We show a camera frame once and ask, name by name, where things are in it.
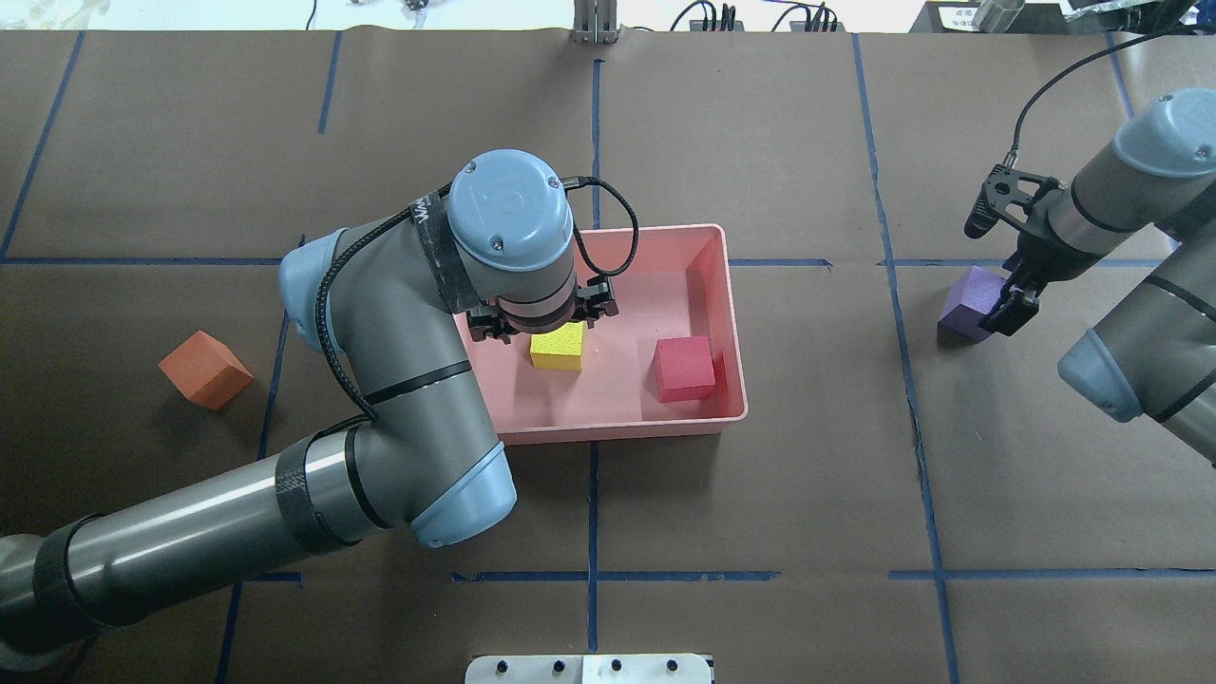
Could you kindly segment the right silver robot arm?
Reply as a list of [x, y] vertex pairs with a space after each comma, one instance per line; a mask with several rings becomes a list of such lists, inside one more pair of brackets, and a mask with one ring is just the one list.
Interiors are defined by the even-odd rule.
[[980, 326], [1012, 336], [1051, 284], [1114, 260], [1155, 234], [1142, 280], [1058, 361], [1058, 375], [1116, 424], [1148, 417], [1215, 455], [1215, 95], [1176, 89], [1147, 103], [1073, 180], [995, 166], [964, 222], [981, 239], [1017, 230], [1006, 280]]

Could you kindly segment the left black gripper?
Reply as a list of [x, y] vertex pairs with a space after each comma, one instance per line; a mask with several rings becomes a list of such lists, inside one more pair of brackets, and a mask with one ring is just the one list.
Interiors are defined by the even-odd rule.
[[551, 333], [568, 323], [593, 327], [603, 316], [618, 314], [612, 277], [597, 275], [582, 287], [568, 277], [554, 295], [539, 302], [524, 304], [501, 297], [474, 307], [465, 312], [465, 325], [474, 342], [500, 340], [508, 344], [516, 333]]

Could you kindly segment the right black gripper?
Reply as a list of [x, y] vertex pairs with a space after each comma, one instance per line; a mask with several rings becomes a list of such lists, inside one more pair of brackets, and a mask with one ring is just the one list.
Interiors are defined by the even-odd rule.
[[1070, 277], [1070, 248], [1058, 239], [1047, 214], [1031, 214], [1025, 222], [1003, 217], [1017, 228], [1017, 250], [1003, 268], [1009, 271], [1002, 295], [978, 327], [987, 333], [1017, 333], [1038, 313], [1038, 292], [1048, 284]]

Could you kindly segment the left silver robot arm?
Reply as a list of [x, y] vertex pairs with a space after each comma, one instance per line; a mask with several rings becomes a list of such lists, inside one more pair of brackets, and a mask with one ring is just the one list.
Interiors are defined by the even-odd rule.
[[151, 501], [2, 537], [2, 672], [29, 673], [153, 612], [286, 564], [407, 528], [444, 548], [499, 525], [517, 501], [465, 337], [508, 342], [617, 315], [570, 192], [520, 150], [468, 161], [399, 212], [342, 228], [278, 263], [285, 316], [356, 408], [277, 453]]

